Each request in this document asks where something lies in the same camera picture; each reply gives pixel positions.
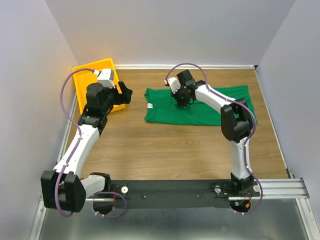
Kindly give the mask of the green t shirt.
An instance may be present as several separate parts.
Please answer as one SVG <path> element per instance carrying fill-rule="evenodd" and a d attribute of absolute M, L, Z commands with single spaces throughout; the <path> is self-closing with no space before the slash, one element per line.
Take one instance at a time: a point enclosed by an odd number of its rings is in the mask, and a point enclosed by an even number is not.
<path fill-rule="evenodd" d="M 147 88 L 144 93 L 147 101 L 147 123 L 182 125 L 182 126 L 220 126 L 221 115 L 201 101 L 194 101 L 187 107 L 180 108 L 170 89 Z"/>

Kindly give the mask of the aluminium front rail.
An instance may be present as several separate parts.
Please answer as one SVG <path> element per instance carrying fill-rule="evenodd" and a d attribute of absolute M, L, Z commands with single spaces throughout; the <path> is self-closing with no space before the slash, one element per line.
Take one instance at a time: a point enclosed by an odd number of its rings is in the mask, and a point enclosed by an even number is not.
<path fill-rule="evenodd" d="M 42 195 L 44 199 L 54 201 L 55 191 L 64 194 L 64 200 L 83 201 L 95 194 L 111 194 L 112 181 L 109 175 L 90 175 L 79 179 L 77 175 L 67 174 L 62 180 L 53 177 L 41 177 Z M 264 198 L 297 199 L 308 198 L 309 194 L 302 179 L 263 179 L 254 180 Z"/>

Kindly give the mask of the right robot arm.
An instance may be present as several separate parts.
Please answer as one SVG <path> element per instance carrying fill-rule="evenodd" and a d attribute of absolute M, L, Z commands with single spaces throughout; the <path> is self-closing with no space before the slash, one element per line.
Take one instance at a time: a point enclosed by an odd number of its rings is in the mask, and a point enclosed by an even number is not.
<path fill-rule="evenodd" d="M 200 101 L 220 114 L 223 136 L 230 142 L 233 168 L 230 191 L 241 196 L 254 184 L 250 166 L 249 142 L 257 127 L 253 112 L 245 99 L 228 97 L 213 89 L 206 81 L 196 81 L 189 70 L 164 80 L 180 108 Z"/>

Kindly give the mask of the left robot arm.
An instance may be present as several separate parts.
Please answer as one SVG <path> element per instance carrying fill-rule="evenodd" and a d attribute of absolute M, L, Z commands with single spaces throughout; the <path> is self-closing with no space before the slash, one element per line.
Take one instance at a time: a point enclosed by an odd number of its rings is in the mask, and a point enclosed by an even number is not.
<path fill-rule="evenodd" d="M 56 209 L 68 218 L 80 212 L 86 199 L 92 195 L 104 198 L 113 193 L 109 174 L 93 172 L 84 179 L 80 175 L 93 145 L 106 126 L 108 114 L 115 105 L 129 104 L 132 94 L 123 81 L 114 88 L 108 87 L 105 80 L 87 86 L 87 103 L 69 148 L 53 170 L 45 170 L 41 175 L 46 208 Z"/>

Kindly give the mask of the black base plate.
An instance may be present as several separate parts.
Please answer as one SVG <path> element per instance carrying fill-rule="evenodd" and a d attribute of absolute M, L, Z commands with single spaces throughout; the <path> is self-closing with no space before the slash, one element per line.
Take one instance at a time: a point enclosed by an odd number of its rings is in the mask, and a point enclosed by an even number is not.
<path fill-rule="evenodd" d="M 111 191 L 95 194 L 93 210 L 112 215 L 114 209 L 178 209 L 178 208 L 235 208 L 247 212 L 246 204 L 259 197 L 254 182 L 245 190 L 237 190 L 229 179 L 207 180 L 113 180 Z"/>

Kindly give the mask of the aluminium rail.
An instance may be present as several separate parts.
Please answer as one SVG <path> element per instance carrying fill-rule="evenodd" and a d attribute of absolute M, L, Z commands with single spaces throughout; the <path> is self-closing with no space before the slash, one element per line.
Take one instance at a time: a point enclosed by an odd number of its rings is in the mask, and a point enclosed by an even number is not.
<path fill-rule="evenodd" d="M 111 194 L 112 181 L 109 175 L 90 175 L 79 179 L 77 175 L 67 174 L 62 180 L 53 177 L 41 177 L 42 195 L 44 199 L 54 201 L 55 191 L 64 194 L 64 200 L 83 201 L 95 194 Z M 254 180 L 264 198 L 297 199 L 308 198 L 309 194 L 302 179 L 263 179 Z"/>
<path fill-rule="evenodd" d="M 77 94 L 75 93 L 74 94 L 74 98 L 73 98 L 73 102 L 72 102 L 72 108 L 70 109 L 70 112 L 69 112 L 69 116 L 71 118 L 74 117 L 76 106 L 77 106 L 77 102 L 78 102 L 78 98 L 77 98 Z M 62 139 L 62 143 L 61 143 L 61 146 L 60 146 L 60 149 L 59 149 L 59 153 L 58 153 L 58 157 L 57 157 L 56 163 L 58 163 L 62 159 L 64 154 L 65 154 L 71 127 L 72 127 L 72 122 L 67 118 L 67 125 L 66 125 L 65 131 L 64 131 L 64 135 L 63 135 L 63 139 Z"/>
<path fill-rule="evenodd" d="M 286 174 L 287 174 L 288 178 L 292 179 L 292 178 L 295 178 L 295 176 L 292 175 L 292 173 L 289 170 L 288 165 L 286 163 L 285 156 L 284 156 L 284 153 L 283 153 L 283 150 L 282 150 L 282 146 L 281 146 L 281 143 L 279 141 L 278 134 L 277 134 L 277 131 L 276 131 L 276 128 L 275 128 L 275 125 L 274 125 L 274 121 L 273 121 L 273 118 L 272 118 L 272 115 L 270 113 L 270 109 L 269 109 L 268 103 L 266 101 L 266 97 L 265 97 L 263 89 L 262 89 L 261 81 L 259 80 L 257 69 L 258 69 L 258 65 L 254 65 L 255 76 L 256 76 L 256 79 L 257 79 L 257 82 L 258 82 L 258 85 L 259 85 L 259 88 L 260 88 L 260 92 L 261 92 L 261 95 L 262 95 L 262 98 L 263 98 L 263 101 L 264 101 L 264 104 L 265 104 L 265 107 L 266 107 L 266 111 L 267 111 L 267 114 L 268 114 L 268 117 L 269 117 L 269 120 L 270 120 L 270 123 L 271 123 L 271 126 L 272 126 L 272 130 L 273 130 L 273 133 L 274 133 L 277 145 L 278 145 L 278 149 L 279 149 L 279 152 L 280 152 L 280 155 L 281 155 L 281 159 L 283 161 L 283 164 L 284 164 L 284 167 L 285 167 Z"/>

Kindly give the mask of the aluminium right side rail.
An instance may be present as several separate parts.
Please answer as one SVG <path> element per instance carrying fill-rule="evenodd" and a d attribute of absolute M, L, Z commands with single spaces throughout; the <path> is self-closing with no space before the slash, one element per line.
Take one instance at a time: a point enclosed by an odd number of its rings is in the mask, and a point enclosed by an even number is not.
<path fill-rule="evenodd" d="M 278 145 L 278 149 L 279 149 L 279 152 L 280 152 L 280 155 L 281 155 L 281 159 L 283 161 L 283 164 L 284 164 L 284 167 L 285 167 L 286 174 L 287 174 L 288 178 L 292 179 L 292 178 L 295 178 L 295 176 L 292 175 L 292 173 L 289 170 L 288 165 L 286 163 L 285 156 L 284 156 L 284 153 L 283 153 L 283 150 L 282 150 L 282 146 L 281 146 L 281 143 L 279 141 L 278 134 L 277 134 L 277 131 L 276 131 L 276 128 L 275 128 L 275 125 L 274 125 L 274 121 L 273 121 L 273 118 L 272 118 L 272 115 L 270 113 L 270 109 L 269 109 L 268 103 L 266 101 L 266 97 L 265 97 L 263 89 L 262 89 L 261 81 L 259 80 L 257 69 L 258 69 L 258 65 L 254 65 L 255 76 L 256 76 L 256 79 L 257 79 L 257 82 L 258 82 L 258 85 L 259 85 L 259 88 L 260 88 L 260 92 L 261 92 L 261 95 L 262 95 L 262 98 L 263 98 L 263 101 L 264 101 L 264 104 L 265 104 L 265 107 L 266 107 L 266 111 L 267 111 L 267 114 L 268 114 L 268 117 L 269 117 L 269 120 L 270 120 L 270 123 L 271 123 L 271 126 L 272 126 L 272 130 L 273 130 L 273 133 L 274 133 L 277 145 Z"/>

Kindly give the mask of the yellow plastic tray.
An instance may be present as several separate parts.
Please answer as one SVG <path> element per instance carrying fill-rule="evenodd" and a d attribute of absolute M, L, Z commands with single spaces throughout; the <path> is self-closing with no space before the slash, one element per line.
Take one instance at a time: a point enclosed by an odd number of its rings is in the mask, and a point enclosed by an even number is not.
<path fill-rule="evenodd" d="M 84 68 L 98 70 L 98 71 L 101 71 L 102 69 L 112 69 L 114 71 L 113 83 L 117 87 L 118 92 L 122 93 L 118 84 L 119 78 L 118 78 L 118 74 L 112 58 L 106 58 L 106 59 L 94 61 L 91 63 L 79 65 L 74 67 L 72 70 L 76 71 Z M 73 75 L 73 79 L 74 79 L 74 85 L 75 85 L 76 94 L 77 94 L 79 112 L 80 114 L 82 114 L 84 111 L 85 105 L 87 104 L 87 99 L 86 99 L 87 86 L 93 83 L 97 83 L 98 82 L 97 76 L 90 71 L 80 71 Z"/>

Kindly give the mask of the aluminium left side rail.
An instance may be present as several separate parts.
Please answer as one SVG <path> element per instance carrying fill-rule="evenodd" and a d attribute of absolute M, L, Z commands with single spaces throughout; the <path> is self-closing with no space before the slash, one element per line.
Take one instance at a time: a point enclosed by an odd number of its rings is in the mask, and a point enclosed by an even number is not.
<path fill-rule="evenodd" d="M 70 109 L 70 112 L 69 112 L 69 116 L 71 118 L 74 117 L 76 106 L 77 106 L 77 102 L 78 102 L 78 98 L 77 98 L 77 94 L 75 93 L 74 94 L 74 98 L 73 98 L 73 102 L 72 102 L 72 108 Z M 62 159 L 64 154 L 65 154 L 71 127 L 72 127 L 72 122 L 67 118 L 67 125 L 66 125 L 65 131 L 64 131 L 64 135 L 63 135 L 63 139 L 62 139 L 62 143 L 61 143 L 61 146 L 60 146 L 60 149 L 59 149 L 59 153 L 58 153 L 58 157 L 57 157 L 56 163 L 58 163 Z"/>

